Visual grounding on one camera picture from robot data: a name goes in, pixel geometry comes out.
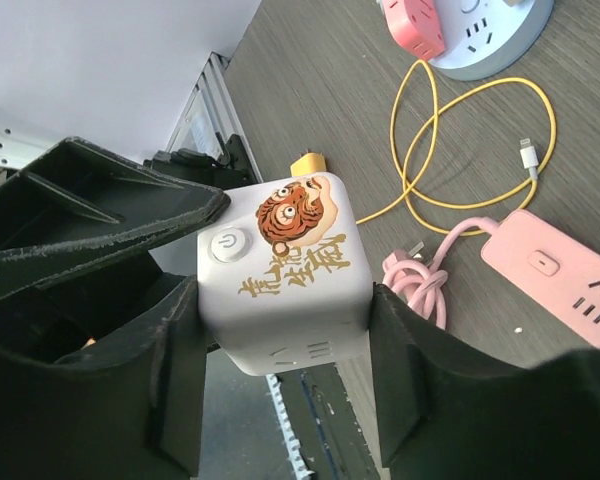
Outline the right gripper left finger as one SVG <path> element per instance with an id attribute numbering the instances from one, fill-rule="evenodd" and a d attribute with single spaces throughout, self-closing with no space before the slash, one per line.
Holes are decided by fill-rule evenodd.
<path id="1" fill-rule="evenodd" d="M 206 339 L 194 277 L 54 363 L 0 347 L 0 479 L 192 479 Z"/>

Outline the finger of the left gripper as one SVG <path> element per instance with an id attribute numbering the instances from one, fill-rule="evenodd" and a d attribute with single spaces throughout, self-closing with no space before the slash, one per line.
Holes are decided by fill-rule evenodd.
<path id="1" fill-rule="evenodd" d="M 218 188 L 66 138 L 0 185 L 0 301 L 193 233 L 229 204 Z"/>

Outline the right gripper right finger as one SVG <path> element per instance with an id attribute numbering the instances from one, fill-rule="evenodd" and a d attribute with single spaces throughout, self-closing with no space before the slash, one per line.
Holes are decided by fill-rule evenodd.
<path id="1" fill-rule="evenodd" d="M 376 285 L 370 354 L 395 479 L 600 479 L 600 350 L 532 368 L 493 358 Z"/>

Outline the pink power strip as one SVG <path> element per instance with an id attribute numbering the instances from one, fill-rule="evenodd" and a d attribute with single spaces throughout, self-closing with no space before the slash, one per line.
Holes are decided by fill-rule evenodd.
<path id="1" fill-rule="evenodd" d="M 600 348 L 600 255 L 526 210 L 511 213 L 482 259 L 573 332 Z"/>

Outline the white cube socket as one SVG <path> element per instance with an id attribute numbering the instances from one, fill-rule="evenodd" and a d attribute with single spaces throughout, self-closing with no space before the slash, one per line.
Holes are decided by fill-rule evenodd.
<path id="1" fill-rule="evenodd" d="M 227 194 L 197 233 L 198 308 L 234 364 L 264 376 L 361 354 L 372 272 L 343 182 L 321 172 Z"/>

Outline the red pink charger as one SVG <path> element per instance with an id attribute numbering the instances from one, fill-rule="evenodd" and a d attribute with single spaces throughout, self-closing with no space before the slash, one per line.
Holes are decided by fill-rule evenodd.
<path id="1" fill-rule="evenodd" d="M 446 50 L 433 0 L 378 1 L 395 42 L 420 60 L 429 61 Z"/>

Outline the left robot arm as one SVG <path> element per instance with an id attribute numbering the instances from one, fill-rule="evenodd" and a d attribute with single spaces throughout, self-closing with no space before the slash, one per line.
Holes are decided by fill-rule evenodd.
<path id="1" fill-rule="evenodd" d="M 222 190 L 164 175 L 0 109 L 0 301 L 213 224 Z"/>

